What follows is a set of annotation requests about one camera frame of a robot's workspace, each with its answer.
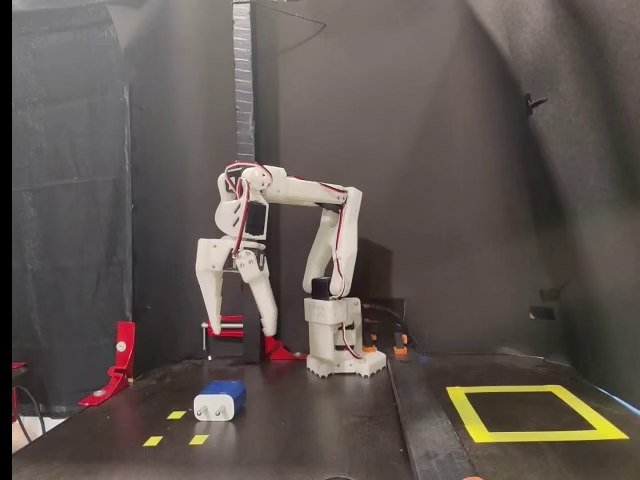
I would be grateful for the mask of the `white fixed gripper finger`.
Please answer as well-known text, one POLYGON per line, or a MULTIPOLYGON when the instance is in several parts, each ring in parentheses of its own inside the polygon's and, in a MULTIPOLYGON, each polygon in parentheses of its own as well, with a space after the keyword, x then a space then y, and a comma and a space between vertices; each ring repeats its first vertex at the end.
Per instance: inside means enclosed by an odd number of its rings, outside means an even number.
POLYGON ((196 277, 205 303, 210 327, 215 335, 221 333, 222 272, 197 272, 196 277))

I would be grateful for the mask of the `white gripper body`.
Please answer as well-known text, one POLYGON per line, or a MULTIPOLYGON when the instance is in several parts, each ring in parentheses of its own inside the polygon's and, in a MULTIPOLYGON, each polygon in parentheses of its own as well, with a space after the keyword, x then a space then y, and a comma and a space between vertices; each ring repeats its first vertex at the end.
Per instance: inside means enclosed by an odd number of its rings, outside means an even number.
MULTIPOLYGON (((225 236, 221 239, 199 239, 196 252, 196 273, 223 271, 239 272, 236 260, 233 257, 236 239, 225 236)), ((254 253, 260 271, 266 266, 265 245, 243 240, 239 250, 248 250, 254 253)))

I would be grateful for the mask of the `white moving gripper finger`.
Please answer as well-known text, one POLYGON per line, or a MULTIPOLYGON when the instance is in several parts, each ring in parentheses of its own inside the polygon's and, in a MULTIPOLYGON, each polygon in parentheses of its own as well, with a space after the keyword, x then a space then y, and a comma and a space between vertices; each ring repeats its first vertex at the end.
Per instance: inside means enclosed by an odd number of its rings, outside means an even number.
POLYGON ((271 288, 266 257, 257 255, 253 250, 242 249, 235 260, 242 280, 249 285, 254 297, 264 335, 274 336, 277 332, 278 308, 271 288))

